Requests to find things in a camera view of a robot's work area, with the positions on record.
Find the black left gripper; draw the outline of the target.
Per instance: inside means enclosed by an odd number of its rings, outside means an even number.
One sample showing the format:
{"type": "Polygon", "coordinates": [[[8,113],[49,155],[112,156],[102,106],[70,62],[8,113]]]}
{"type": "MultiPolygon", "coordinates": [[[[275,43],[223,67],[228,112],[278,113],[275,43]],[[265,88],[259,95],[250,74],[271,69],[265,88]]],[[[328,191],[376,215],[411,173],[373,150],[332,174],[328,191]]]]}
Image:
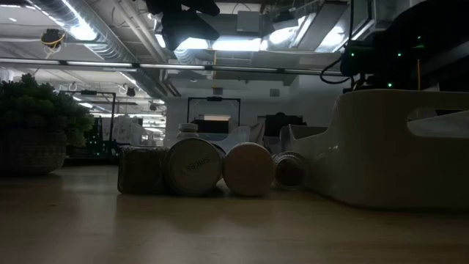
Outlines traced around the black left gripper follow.
{"type": "Polygon", "coordinates": [[[162,15],[162,38],[166,48],[175,51],[188,38],[217,40],[220,34],[199,17],[220,13],[214,0],[144,0],[152,15],[162,15]]]}

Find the everything bagel seasoning jar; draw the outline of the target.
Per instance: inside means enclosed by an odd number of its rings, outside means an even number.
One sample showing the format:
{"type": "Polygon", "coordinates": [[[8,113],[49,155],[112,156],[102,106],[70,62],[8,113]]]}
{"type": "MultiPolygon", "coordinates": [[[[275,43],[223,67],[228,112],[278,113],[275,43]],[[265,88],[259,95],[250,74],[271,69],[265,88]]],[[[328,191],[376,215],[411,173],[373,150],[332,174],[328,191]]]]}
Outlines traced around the everything bagel seasoning jar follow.
{"type": "Polygon", "coordinates": [[[167,147],[121,148],[117,189],[122,194],[165,194],[163,160],[167,147]]]}
{"type": "Polygon", "coordinates": [[[187,138],[199,138],[198,134],[199,126],[193,123],[180,123],[178,126],[178,133],[176,138],[178,140],[187,139],[187,138]]]}

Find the black yellow label spice bottle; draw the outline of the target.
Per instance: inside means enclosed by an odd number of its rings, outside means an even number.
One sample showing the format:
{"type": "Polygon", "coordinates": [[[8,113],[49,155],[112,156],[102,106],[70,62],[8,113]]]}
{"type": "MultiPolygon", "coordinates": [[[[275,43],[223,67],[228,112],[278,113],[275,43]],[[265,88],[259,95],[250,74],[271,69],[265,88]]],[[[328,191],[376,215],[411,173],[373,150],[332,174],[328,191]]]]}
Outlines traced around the black yellow label spice bottle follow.
{"type": "Polygon", "coordinates": [[[224,153],[199,138],[179,140],[163,160],[164,176],[180,195],[201,196],[215,188],[222,178],[224,153]]]}

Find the purple label spice bottle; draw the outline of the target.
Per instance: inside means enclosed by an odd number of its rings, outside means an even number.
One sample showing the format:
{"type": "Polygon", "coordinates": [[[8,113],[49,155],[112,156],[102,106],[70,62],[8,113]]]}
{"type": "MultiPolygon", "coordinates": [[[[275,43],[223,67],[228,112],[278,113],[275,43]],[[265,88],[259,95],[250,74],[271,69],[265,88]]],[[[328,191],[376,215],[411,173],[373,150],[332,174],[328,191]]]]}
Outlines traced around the purple label spice bottle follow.
{"type": "Polygon", "coordinates": [[[244,197],[266,196],[275,174],[272,155],[259,144],[237,144],[226,154],[222,174],[232,193],[244,197]]]}

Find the small glass jar cork lid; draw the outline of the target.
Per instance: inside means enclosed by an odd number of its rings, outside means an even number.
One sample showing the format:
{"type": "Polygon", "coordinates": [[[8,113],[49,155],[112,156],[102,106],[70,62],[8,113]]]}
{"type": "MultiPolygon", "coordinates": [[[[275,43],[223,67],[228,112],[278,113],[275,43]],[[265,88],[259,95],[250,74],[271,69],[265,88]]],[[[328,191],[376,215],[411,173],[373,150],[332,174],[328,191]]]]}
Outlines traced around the small glass jar cork lid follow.
{"type": "Polygon", "coordinates": [[[295,152],[286,151],[273,156],[274,185],[283,190],[298,190],[304,187],[307,178],[306,159],[295,152]]]}

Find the horizontal light bar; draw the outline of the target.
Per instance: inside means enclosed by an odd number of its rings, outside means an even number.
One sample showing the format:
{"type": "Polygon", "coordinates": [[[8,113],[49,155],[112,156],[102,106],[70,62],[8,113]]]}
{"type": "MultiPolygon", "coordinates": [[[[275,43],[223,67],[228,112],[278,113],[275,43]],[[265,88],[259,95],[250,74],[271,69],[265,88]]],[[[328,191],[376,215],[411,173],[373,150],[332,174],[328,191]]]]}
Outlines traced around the horizontal light bar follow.
{"type": "Polygon", "coordinates": [[[112,69],[159,69],[159,70],[194,70],[194,71],[229,71],[247,73],[272,73],[289,75],[318,76],[322,71],[317,69],[293,69],[279,67],[248,67],[248,66],[227,66],[227,65],[180,65],[180,64],[155,64],[155,63],[130,63],[130,62],[90,62],[71,61],[55,59],[24,59],[0,57],[1,64],[14,65],[47,65],[47,66],[68,66],[68,67],[97,67],[112,69]]]}

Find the ceiling light panel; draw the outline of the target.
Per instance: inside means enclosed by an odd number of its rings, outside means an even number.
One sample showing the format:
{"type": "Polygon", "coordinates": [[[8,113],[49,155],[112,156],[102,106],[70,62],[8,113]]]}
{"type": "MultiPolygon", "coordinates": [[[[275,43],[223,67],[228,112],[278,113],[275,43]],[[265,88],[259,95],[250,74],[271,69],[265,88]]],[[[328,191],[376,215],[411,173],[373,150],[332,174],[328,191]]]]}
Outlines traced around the ceiling light panel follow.
{"type": "Polygon", "coordinates": [[[215,50],[215,51],[252,51],[265,50],[267,41],[261,38],[239,38],[222,36],[217,40],[203,40],[189,37],[176,48],[182,50],[215,50]]]}

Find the grey ceiling unit box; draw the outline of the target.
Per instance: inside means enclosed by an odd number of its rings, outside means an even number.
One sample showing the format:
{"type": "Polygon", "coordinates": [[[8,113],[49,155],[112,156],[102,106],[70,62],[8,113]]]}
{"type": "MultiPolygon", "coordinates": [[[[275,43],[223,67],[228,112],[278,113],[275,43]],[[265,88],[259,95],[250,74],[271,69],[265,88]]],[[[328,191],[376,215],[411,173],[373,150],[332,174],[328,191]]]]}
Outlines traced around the grey ceiling unit box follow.
{"type": "Polygon", "coordinates": [[[237,32],[259,33],[260,15],[253,11],[237,12],[237,32]]]}

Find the black cabinet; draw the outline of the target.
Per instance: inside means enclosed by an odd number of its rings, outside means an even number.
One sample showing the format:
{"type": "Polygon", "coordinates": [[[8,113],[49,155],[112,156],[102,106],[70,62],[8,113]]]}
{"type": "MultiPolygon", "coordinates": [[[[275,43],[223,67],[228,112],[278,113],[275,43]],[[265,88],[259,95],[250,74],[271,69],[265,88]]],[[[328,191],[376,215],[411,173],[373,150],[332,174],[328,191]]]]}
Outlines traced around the black cabinet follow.
{"type": "Polygon", "coordinates": [[[302,116],[286,115],[278,112],[274,115],[265,116],[265,136],[279,137],[281,129],[288,125],[306,125],[302,116]]]}

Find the grey translucent plastic bin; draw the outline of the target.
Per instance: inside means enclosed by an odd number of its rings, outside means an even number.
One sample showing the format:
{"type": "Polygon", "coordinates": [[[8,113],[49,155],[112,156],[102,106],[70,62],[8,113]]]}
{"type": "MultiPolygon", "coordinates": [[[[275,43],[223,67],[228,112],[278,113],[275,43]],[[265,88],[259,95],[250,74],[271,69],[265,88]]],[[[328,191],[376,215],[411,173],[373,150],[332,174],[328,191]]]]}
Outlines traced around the grey translucent plastic bin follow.
{"type": "Polygon", "coordinates": [[[279,135],[280,143],[281,143],[281,151],[285,152],[289,149],[290,143],[290,127],[286,125],[281,128],[280,135],[279,135]]]}

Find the faux green plant in pot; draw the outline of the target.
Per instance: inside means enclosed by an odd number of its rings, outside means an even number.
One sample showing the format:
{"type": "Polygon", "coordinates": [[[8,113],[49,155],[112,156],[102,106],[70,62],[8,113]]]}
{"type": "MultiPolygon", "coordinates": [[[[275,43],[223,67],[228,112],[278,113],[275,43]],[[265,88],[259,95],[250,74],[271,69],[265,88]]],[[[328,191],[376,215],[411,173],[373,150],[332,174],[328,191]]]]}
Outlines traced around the faux green plant in pot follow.
{"type": "Polygon", "coordinates": [[[87,107],[30,74],[0,81],[0,177],[59,169],[68,146],[85,145],[93,122],[87,107]]]}

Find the silver ventilation duct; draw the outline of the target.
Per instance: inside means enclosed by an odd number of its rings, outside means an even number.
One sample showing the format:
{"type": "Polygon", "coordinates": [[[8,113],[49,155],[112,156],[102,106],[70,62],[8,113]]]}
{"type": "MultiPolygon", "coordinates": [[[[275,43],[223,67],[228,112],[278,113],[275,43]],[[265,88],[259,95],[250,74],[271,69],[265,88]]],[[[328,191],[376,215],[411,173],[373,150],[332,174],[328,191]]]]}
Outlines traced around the silver ventilation duct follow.
{"type": "Polygon", "coordinates": [[[135,62],[136,57],[85,0],[26,0],[64,29],[86,42],[104,62],[135,62]]]}

